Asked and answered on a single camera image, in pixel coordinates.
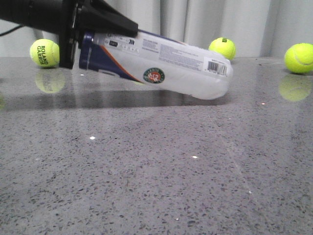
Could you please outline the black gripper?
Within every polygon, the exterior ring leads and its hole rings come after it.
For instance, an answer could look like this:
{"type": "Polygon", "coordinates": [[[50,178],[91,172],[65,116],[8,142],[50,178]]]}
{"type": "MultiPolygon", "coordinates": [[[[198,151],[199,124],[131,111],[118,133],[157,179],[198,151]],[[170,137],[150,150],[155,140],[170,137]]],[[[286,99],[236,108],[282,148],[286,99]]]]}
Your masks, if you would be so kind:
{"type": "Polygon", "coordinates": [[[135,37],[138,24],[104,0],[63,0],[59,32],[60,67],[72,69],[76,44],[84,31],[135,37]]]}

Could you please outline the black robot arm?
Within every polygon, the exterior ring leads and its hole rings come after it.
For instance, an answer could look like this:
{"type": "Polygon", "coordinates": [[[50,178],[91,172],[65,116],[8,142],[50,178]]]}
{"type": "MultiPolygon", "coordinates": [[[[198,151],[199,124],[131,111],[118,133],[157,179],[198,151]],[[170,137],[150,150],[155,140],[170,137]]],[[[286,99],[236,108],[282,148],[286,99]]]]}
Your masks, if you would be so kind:
{"type": "Polygon", "coordinates": [[[72,68],[76,44],[85,31],[113,32],[135,37],[138,24],[104,0],[2,0],[0,18],[9,22],[57,34],[60,62],[72,68]]]}

